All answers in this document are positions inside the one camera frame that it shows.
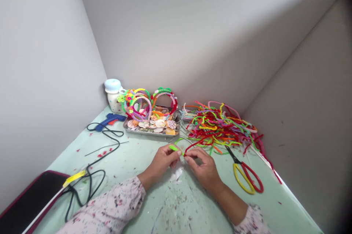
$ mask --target scissors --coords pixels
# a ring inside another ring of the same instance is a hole
[[[257,191],[258,193],[262,193],[264,192],[264,187],[263,184],[261,182],[261,180],[259,179],[259,177],[257,176],[257,174],[244,162],[239,161],[233,154],[233,152],[231,151],[231,149],[228,146],[225,146],[226,149],[228,150],[228,153],[231,155],[232,159],[234,160],[234,173],[235,173],[235,177],[237,182],[239,183],[239,185],[242,187],[242,189],[244,191],[246,191],[248,194],[255,194],[255,192]],[[243,171],[245,172],[245,174],[242,172],[242,170],[239,168],[239,164],[242,166]],[[252,178],[249,176],[249,173],[247,171],[247,169],[255,176],[255,178],[258,180],[259,183],[259,187],[260,189],[258,189],[258,187],[254,184]],[[241,173],[241,175],[243,176],[243,178],[246,180],[246,182],[248,183],[248,185],[250,186],[250,190],[248,190],[247,188],[245,188],[241,181],[238,179],[238,175],[237,175],[237,170]]]

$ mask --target blue glue gun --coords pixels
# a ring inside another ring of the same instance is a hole
[[[104,126],[108,125],[109,122],[113,122],[113,121],[116,121],[116,120],[125,121],[125,119],[127,118],[126,116],[122,116],[122,115],[118,115],[118,114],[112,114],[112,113],[109,113],[108,115],[106,115],[106,117],[107,117],[107,119],[104,120],[103,122],[101,122],[100,123],[101,125],[98,124],[95,127],[96,131],[102,131]]]

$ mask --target left hand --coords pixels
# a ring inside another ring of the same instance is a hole
[[[169,148],[169,145],[160,147],[148,168],[137,175],[146,191],[161,179],[169,166],[175,168],[177,161],[180,161],[182,151],[174,152]]]

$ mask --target bottle cap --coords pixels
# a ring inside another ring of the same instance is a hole
[[[104,82],[107,91],[118,91],[121,88],[121,82],[117,79],[108,79]]]

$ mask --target red scissor handle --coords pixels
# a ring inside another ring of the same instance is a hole
[[[256,174],[247,164],[245,164],[244,162],[242,162],[241,166],[242,166],[243,170],[245,171],[245,174],[246,174],[248,180],[249,180],[250,183],[253,185],[254,189],[255,189],[258,193],[264,192],[263,184],[261,183],[261,180],[259,179],[259,177],[257,176],[257,174]],[[258,189],[258,187],[254,184],[252,178],[249,176],[249,173],[248,173],[247,169],[248,169],[248,170],[255,176],[255,178],[258,180],[260,189]]]

